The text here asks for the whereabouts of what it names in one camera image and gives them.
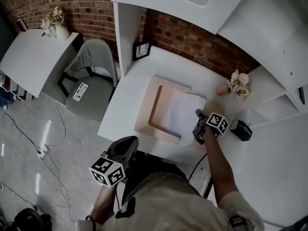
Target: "black object on floor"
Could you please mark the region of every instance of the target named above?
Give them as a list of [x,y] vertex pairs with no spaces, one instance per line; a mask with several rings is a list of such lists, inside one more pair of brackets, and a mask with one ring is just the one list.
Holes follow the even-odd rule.
[[18,213],[14,223],[5,231],[51,231],[51,216],[39,215],[35,210],[27,208]]

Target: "power cable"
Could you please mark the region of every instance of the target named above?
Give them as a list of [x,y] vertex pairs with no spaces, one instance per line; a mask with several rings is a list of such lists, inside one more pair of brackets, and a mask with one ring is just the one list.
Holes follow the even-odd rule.
[[200,159],[200,161],[199,161],[199,162],[197,163],[197,165],[194,167],[194,169],[193,169],[191,175],[190,175],[189,178],[188,178],[188,181],[191,180],[191,178],[192,178],[192,176],[193,176],[193,173],[195,172],[195,170],[197,169],[197,167],[198,167],[198,165],[201,163],[201,161],[202,161],[203,159],[205,159],[206,156],[207,156],[207,153]]
[[272,223],[272,222],[269,222],[269,221],[266,221],[266,220],[262,220],[262,221],[266,224],[269,224],[269,225],[274,226],[274,227],[279,228],[279,229],[285,229],[286,228],[285,226],[282,226],[280,224]]
[[64,223],[63,219],[62,219],[61,217],[59,217],[58,215],[55,214],[55,212],[52,210],[52,207],[55,206],[55,207],[58,207],[58,208],[60,208],[60,209],[68,209],[68,212],[69,212],[69,219],[70,219],[73,223],[75,223],[75,221],[71,219],[70,199],[69,199],[69,196],[68,196],[66,187],[65,187],[65,186],[61,183],[61,181],[60,181],[60,172],[59,172],[59,169],[58,169],[57,165],[54,163],[54,161],[53,161],[53,159],[50,157],[50,155],[47,154],[47,156],[49,157],[49,159],[51,160],[52,164],[53,164],[54,167],[56,168],[56,170],[57,170],[57,176],[56,176],[56,175],[54,174],[54,172],[46,165],[46,163],[44,162],[44,160],[42,160],[42,162],[44,163],[45,167],[46,167],[46,168],[53,174],[53,176],[58,180],[58,182],[59,182],[59,187],[60,187],[60,193],[61,193],[62,197],[65,199],[65,202],[64,202],[64,201],[60,201],[60,202],[59,202],[59,205],[56,205],[56,204],[51,205],[51,206],[50,206],[50,211],[51,211],[57,218],[59,218],[59,219],[63,222],[65,228],[68,230],[68,228],[67,228],[66,224]]
[[21,195],[17,194],[12,188],[10,188],[7,184],[5,184],[4,182],[1,182],[4,186],[6,186],[12,193],[14,193],[15,195],[17,195],[18,197],[20,197],[22,200],[24,200],[25,202],[29,203],[32,205],[32,207],[37,211],[38,208],[32,204],[30,201],[24,199]]
[[116,196],[116,201],[117,201],[117,209],[120,210],[120,204],[119,204],[119,199],[117,197],[117,191],[115,192],[115,196]]
[[8,113],[6,113],[2,107],[1,107],[1,109],[2,109],[2,111],[12,120],[12,122],[15,124],[15,126],[17,127],[17,129],[18,129],[23,135],[25,135],[25,137],[33,144],[33,146],[34,146],[34,148],[37,150],[38,154],[40,154],[40,151],[38,150],[39,147],[38,147],[37,145],[35,145],[35,144],[33,143],[33,141],[32,141],[28,136],[26,136],[26,134],[25,134],[24,132],[22,132],[22,131],[20,130],[20,128],[17,126],[17,124],[16,124],[16,122],[14,121],[14,119],[13,119]]

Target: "white cloth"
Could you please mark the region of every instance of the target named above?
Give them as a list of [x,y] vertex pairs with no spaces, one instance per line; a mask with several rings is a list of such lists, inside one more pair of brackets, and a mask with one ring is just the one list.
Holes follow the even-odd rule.
[[[233,205],[236,214],[243,217],[249,231],[264,230],[259,214],[239,192],[224,196],[215,207],[202,198],[183,178],[169,173],[153,173],[127,197],[135,197],[134,213],[130,217],[116,218],[113,215],[101,231],[223,231],[232,230],[225,208]],[[126,202],[121,211],[128,209]],[[77,231],[92,231],[90,221],[79,221]]]
[[205,103],[206,99],[198,95],[174,91],[160,127],[170,134],[180,136],[179,145],[191,145],[194,140],[192,131],[199,120],[195,111],[203,110]]

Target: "black small box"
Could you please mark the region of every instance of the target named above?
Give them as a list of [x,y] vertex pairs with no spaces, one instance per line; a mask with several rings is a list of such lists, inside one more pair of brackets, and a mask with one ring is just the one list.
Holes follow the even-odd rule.
[[234,133],[241,141],[248,141],[252,136],[252,130],[243,121],[232,121],[230,131]]

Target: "gray chair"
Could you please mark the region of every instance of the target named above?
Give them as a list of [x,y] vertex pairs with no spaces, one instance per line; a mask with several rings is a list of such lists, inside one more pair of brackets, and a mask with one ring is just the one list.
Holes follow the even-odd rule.
[[[106,69],[111,78],[92,72],[91,67]],[[73,77],[75,72],[83,68],[86,68],[89,77],[81,79]],[[64,87],[65,78],[75,82],[70,92]],[[80,101],[76,101],[73,96],[82,82],[88,84],[89,87]],[[116,67],[110,48],[101,39],[86,41],[58,81],[59,87],[67,97],[66,107],[74,114],[94,121],[102,121],[117,83]]]

